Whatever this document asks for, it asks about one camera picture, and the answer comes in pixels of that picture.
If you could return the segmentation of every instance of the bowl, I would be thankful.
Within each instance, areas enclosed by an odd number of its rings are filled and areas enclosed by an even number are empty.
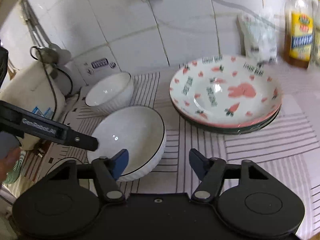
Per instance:
[[[133,80],[128,72],[108,76],[89,91],[85,104],[97,113],[111,114],[130,104]]]
[[[166,133],[158,112],[147,106],[130,106],[112,113],[94,130],[99,141],[87,152],[89,163],[101,156],[112,158],[121,149],[129,152],[129,162],[120,181],[139,179],[152,171],[164,153]]]

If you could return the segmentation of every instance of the black cord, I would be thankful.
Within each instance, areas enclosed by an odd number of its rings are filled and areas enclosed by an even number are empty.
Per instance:
[[[64,72],[62,69],[60,68],[56,68],[56,70],[59,70],[60,72],[62,72],[63,74],[65,74],[67,76],[67,78],[70,80],[70,84],[71,84],[71,89],[70,89],[70,92],[66,95],[66,97],[69,97],[72,93],[72,90],[73,90],[73,82],[72,82],[72,79],[71,77],[66,73]]]
[[[33,57],[35,60],[38,60],[38,59],[32,55],[32,49],[36,49],[36,50],[38,51],[39,55],[40,55],[40,59],[41,59],[40,61],[41,61],[41,63],[42,63],[42,66],[43,66],[45,75],[46,75],[46,77],[47,77],[47,80],[48,80],[48,82],[49,82],[49,85],[50,85],[50,88],[51,88],[51,91],[52,91],[52,94],[53,94],[53,98],[54,98],[54,111],[53,111],[53,115],[52,115],[52,117],[51,117],[51,120],[53,120],[53,118],[54,118],[54,116],[55,116],[55,114],[56,114],[56,112],[57,112],[57,105],[58,105],[58,103],[57,103],[57,96],[56,96],[56,93],[54,92],[54,88],[53,88],[53,86],[52,86],[52,83],[51,83],[49,74],[48,74],[48,72],[47,72],[47,70],[46,70],[46,68],[45,68],[45,65],[44,65],[44,62],[43,62],[43,58],[42,58],[42,55],[41,55],[41,50],[40,50],[37,46],[32,46],[32,47],[30,48],[30,55],[31,55],[31,57]]]

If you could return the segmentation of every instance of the white plastic packet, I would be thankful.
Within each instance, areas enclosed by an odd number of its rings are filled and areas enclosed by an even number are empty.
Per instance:
[[[274,26],[274,15],[264,9],[255,17],[247,13],[238,15],[241,30],[244,34],[244,47],[247,57],[258,62],[275,63],[277,58],[277,43]]]

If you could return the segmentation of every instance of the tablecloth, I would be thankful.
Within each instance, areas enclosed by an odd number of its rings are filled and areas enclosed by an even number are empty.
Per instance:
[[[278,117],[260,131],[244,135],[221,135],[196,128],[186,122],[173,108],[169,84],[179,67],[142,73],[134,76],[134,94],[130,105],[150,106],[164,119],[167,141],[160,163],[143,178],[118,182],[128,196],[132,193],[180,193],[189,195],[199,179],[188,163],[188,152],[198,149],[207,158],[219,157],[228,163],[243,159],[256,162],[294,193],[305,205],[305,217],[297,232],[309,239],[320,231],[320,70],[291,68],[285,63],[271,68],[281,82],[283,105]],[[85,105],[90,87],[83,87],[78,100],[67,112],[63,123],[85,134],[92,134],[105,118]],[[86,151],[52,143],[48,153],[39,160],[38,181],[66,159],[87,163]],[[81,182],[92,190],[92,182]],[[227,180],[223,190],[234,187],[238,180]]]

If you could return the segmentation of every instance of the oil bottle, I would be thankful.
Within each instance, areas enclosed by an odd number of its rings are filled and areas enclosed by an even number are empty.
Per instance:
[[[314,17],[314,45],[312,50],[312,61],[320,66],[320,0],[318,0],[318,11]]]
[[[288,0],[284,10],[284,59],[292,66],[308,68],[313,39],[312,6],[308,0]]]

